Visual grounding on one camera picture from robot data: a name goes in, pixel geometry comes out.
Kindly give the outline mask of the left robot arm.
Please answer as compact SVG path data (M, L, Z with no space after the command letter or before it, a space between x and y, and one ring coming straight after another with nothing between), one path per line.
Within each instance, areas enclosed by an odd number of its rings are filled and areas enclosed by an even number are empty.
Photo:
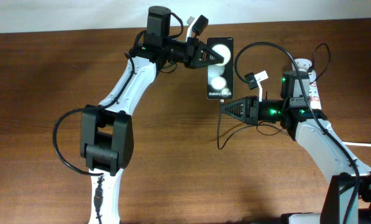
M120 223L119 191L124 169L134 150L132 114L144 91L167 62L196 69L223 62L223 57L198 39L208 25L203 15L191 22L186 39L170 34L174 13L151 6L147 28L140 32L119 81L98 106L88 105L81 114L80 155L91 177L90 223Z

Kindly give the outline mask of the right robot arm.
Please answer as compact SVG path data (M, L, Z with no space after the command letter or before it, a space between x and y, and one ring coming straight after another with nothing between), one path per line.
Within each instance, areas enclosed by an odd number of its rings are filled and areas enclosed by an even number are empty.
M219 110L253 126L279 122L329 182L321 212L283 214L282 223L371 223L371 167L339 139L320 109L306 104L304 95L308 91L306 72L286 71L279 100L247 96L222 102Z

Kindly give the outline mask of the black smartphone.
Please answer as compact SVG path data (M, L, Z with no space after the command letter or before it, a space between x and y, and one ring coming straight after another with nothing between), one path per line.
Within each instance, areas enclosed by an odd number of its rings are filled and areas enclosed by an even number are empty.
M232 99L234 94L234 63L232 37L211 37L207 45L220 54L224 61L207 68L207 98L210 100Z

